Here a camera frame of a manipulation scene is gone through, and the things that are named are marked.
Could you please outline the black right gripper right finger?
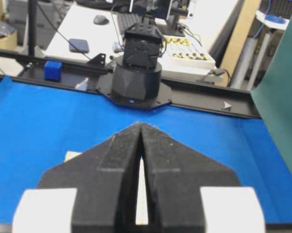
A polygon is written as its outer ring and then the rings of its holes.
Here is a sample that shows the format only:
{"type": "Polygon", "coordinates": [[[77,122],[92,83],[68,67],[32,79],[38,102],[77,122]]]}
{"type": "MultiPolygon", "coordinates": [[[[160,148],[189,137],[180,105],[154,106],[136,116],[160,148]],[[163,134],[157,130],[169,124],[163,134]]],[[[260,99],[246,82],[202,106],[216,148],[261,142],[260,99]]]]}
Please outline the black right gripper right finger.
{"type": "Polygon", "coordinates": [[[142,124],[150,222],[161,233],[202,233],[202,186],[238,187],[235,171],[142,124]]]}

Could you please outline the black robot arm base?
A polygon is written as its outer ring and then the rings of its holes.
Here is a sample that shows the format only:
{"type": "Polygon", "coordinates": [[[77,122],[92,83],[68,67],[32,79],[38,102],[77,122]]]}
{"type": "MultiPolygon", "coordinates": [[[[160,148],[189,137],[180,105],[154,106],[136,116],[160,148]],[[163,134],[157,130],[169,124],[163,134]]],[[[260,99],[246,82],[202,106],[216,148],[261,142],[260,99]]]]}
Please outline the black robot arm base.
{"type": "Polygon", "coordinates": [[[115,61],[112,73],[102,75],[96,84],[98,93],[119,106],[154,109],[171,104],[171,87],[162,83],[158,62],[163,35],[151,16],[142,17],[124,33],[124,54],[115,61]]]}

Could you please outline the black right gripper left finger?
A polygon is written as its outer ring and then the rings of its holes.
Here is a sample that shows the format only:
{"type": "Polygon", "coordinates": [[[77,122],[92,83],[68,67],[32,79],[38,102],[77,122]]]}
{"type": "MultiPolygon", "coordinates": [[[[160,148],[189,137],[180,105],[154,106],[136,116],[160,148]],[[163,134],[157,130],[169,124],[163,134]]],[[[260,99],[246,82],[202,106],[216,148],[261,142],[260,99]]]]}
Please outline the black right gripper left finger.
{"type": "Polygon", "coordinates": [[[136,212],[141,124],[47,170],[38,188],[76,188],[74,233],[128,233],[136,212]]]}

